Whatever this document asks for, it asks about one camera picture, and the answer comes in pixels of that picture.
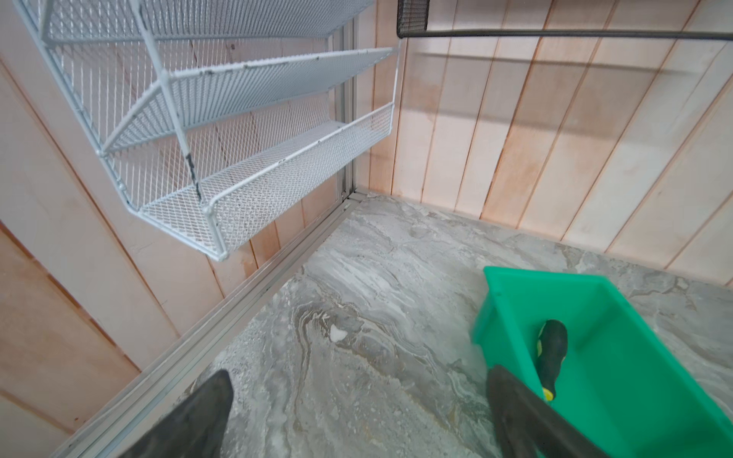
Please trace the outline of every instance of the white debris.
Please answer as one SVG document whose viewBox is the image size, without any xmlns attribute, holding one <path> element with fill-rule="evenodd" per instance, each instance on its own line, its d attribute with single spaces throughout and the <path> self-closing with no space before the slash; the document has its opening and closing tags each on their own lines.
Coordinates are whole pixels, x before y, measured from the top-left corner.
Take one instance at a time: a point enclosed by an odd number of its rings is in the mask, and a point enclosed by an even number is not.
<svg viewBox="0 0 733 458">
<path fill-rule="evenodd" d="M 331 325 L 331 332 L 328 334 L 328 337 L 331 338 L 332 342 L 338 342 L 344 340 L 344 338 L 348 335 L 349 333 L 345 330 L 340 330 L 336 327 L 336 325 Z"/>
</svg>

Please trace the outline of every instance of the white wire rack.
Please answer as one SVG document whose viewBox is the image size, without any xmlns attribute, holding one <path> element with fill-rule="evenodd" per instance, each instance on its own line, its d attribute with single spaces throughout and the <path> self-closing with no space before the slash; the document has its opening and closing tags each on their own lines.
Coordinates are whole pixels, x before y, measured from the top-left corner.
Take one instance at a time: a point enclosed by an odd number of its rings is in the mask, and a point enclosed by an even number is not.
<svg viewBox="0 0 733 458">
<path fill-rule="evenodd" d="M 329 117 L 396 50 L 325 52 L 372 2 L 15 0 L 128 209 L 214 260 L 391 132 L 394 91 Z"/>
</svg>

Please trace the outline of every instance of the green plastic bin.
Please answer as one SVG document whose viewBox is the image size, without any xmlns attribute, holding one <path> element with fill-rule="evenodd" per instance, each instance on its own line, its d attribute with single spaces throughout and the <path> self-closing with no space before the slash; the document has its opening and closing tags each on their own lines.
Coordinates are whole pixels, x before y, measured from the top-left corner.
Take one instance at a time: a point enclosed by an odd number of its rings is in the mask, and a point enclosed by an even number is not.
<svg viewBox="0 0 733 458">
<path fill-rule="evenodd" d="M 733 425 L 606 278 L 486 267 L 472 340 L 544 399 L 546 320 L 569 341 L 550 406 L 612 457 L 733 457 Z"/>
</svg>

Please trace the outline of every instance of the gray marble floor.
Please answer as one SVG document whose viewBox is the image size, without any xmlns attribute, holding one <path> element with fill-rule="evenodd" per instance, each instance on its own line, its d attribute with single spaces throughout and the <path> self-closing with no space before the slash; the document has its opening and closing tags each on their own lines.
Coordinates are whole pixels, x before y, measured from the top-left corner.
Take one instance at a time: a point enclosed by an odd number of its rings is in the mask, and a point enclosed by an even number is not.
<svg viewBox="0 0 733 458">
<path fill-rule="evenodd" d="M 732 291 L 370 196 L 199 378 L 232 377 L 223 456 L 499 456 L 485 265 L 609 277 L 733 417 Z"/>
</svg>

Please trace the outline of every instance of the wooden wall panel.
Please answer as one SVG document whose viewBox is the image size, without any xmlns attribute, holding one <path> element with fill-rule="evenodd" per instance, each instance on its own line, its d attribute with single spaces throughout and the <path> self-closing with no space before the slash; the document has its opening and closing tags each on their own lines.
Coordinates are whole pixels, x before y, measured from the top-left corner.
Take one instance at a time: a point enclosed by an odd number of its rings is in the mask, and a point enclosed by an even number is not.
<svg viewBox="0 0 733 458">
<path fill-rule="evenodd" d="M 178 333 L 186 332 L 222 299 L 206 257 L 125 209 L 11 1 L 0 4 L 0 56 L 145 278 L 155 300 Z"/>
<path fill-rule="evenodd" d="M 510 2 L 504 27 L 541 29 L 549 7 L 550 0 Z M 456 213 L 474 218 L 481 215 L 537 42 L 532 37 L 498 40 L 465 163 Z"/>
<path fill-rule="evenodd" d="M 455 29 L 501 28 L 504 0 L 459 0 Z M 446 62 L 422 201 L 453 210 L 498 39 L 453 37 Z"/>
<path fill-rule="evenodd" d="M 0 65 L 0 218 L 144 368 L 176 331 Z"/>
<path fill-rule="evenodd" d="M 391 0 L 377 6 L 378 36 L 394 28 L 387 5 L 393 8 Z M 492 7 L 482 18 L 480 10 Z M 430 5 L 428 29 L 500 21 L 733 32 L 732 15 L 733 0 L 441 0 Z M 460 50 L 461 41 L 470 44 Z M 725 98 L 733 45 L 509 37 L 406 44 L 394 167 L 391 145 L 380 145 L 385 160 L 375 175 L 380 159 L 372 155 L 372 190 L 733 285 L 731 210 L 723 205 L 730 190 L 713 166 L 683 159 L 727 167 L 727 137 L 699 137 L 730 121 L 724 110 L 705 113 Z M 461 60 L 467 57 L 473 60 Z M 375 94 L 387 93 L 388 80 L 375 79 Z M 681 196 L 684 187 L 701 190 Z M 673 229 L 647 244 L 665 225 Z"/>
<path fill-rule="evenodd" d="M 547 27 L 602 28 L 613 6 L 611 0 L 558 0 L 550 9 Z M 595 38 L 540 40 L 482 219 L 511 227 L 519 224 L 597 42 Z"/>
<path fill-rule="evenodd" d="M 257 267 L 262 267 L 280 250 L 280 240 L 277 237 L 275 223 L 265 226 L 263 230 L 252 237 L 250 242 L 252 243 L 252 251 L 257 261 Z"/>
<path fill-rule="evenodd" d="M 139 371 L 2 232 L 0 271 L 0 390 L 75 431 Z"/>
<path fill-rule="evenodd" d="M 733 191 L 733 82 L 608 249 L 666 267 Z"/>
<path fill-rule="evenodd" d="M 681 30 L 697 1 L 621 0 L 608 28 Z M 673 44 L 673 40 L 600 41 L 520 229 L 562 238 Z"/>
<path fill-rule="evenodd" d="M 377 5 L 377 47 L 397 46 L 397 0 L 376 0 Z M 390 56 L 378 63 L 374 68 L 375 108 L 392 101 L 394 88 L 394 69 L 399 57 L 399 77 L 397 94 L 394 101 L 394 118 L 390 135 L 372 147 L 369 162 L 369 187 L 377 192 L 392 192 L 392 175 L 394 170 L 394 152 L 397 145 L 397 125 L 399 123 L 399 107 L 402 98 L 402 74 L 405 70 L 405 46 L 399 56 Z"/>
<path fill-rule="evenodd" d="M 451 29 L 455 10 L 456 0 L 431 3 L 428 29 Z M 406 47 L 405 75 L 392 193 L 414 202 L 422 199 L 450 42 L 450 38 L 419 38 L 403 42 Z"/>
<path fill-rule="evenodd" d="M 710 283 L 733 281 L 733 193 L 669 265 L 669 270 Z"/>
<path fill-rule="evenodd" d="M 733 2 L 701 2 L 689 30 L 726 30 Z M 605 251 L 733 73 L 733 46 L 679 41 L 563 240 Z"/>
<path fill-rule="evenodd" d="M 377 6 L 370 5 L 356 18 L 356 49 L 374 48 L 377 45 Z M 374 68 L 359 73 L 354 83 L 356 106 L 354 119 L 369 113 L 374 95 Z M 369 162 L 371 148 L 355 160 L 354 183 L 357 188 L 369 187 Z"/>
<path fill-rule="evenodd" d="M 257 270 L 252 243 L 247 242 L 222 262 L 210 261 L 225 297 Z"/>
<path fill-rule="evenodd" d="M 47 458 L 69 433 L 0 396 L 0 444 L 4 457 Z"/>
<path fill-rule="evenodd" d="M 306 226 L 331 208 L 338 199 L 339 188 L 334 175 L 303 197 L 303 220 Z"/>
</svg>

